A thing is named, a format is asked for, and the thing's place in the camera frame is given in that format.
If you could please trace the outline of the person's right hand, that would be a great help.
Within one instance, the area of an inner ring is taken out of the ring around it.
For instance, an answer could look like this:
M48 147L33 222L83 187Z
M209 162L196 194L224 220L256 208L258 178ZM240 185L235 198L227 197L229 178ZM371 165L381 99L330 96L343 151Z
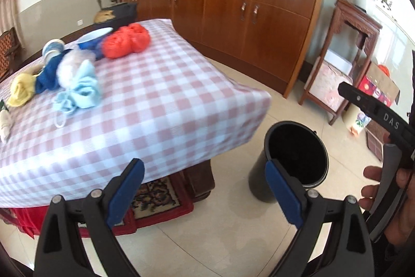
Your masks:
M364 178L374 182L362 189L359 201L371 242L390 232L393 219L409 200L413 174L414 136L391 133L383 144L382 165L369 165L363 171Z

